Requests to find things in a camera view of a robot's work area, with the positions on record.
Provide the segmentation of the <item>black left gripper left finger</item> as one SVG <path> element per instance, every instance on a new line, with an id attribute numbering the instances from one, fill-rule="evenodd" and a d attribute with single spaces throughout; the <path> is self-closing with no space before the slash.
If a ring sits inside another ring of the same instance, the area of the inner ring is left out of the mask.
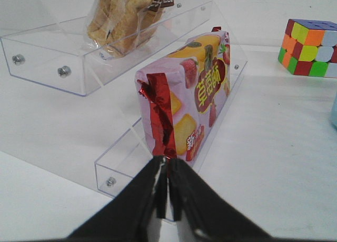
<path id="1" fill-rule="evenodd" d="M 167 162 L 155 156 L 69 239 L 159 239 L 167 207 Z"/>

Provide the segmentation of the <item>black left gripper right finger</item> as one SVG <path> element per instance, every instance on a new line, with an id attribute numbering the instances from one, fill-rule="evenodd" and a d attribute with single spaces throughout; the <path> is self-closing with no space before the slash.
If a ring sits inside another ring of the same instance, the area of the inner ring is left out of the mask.
<path id="1" fill-rule="evenodd" d="M 270 239 L 223 200 L 185 161 L 169 162 L 170 200 L 179 239 Z"/>

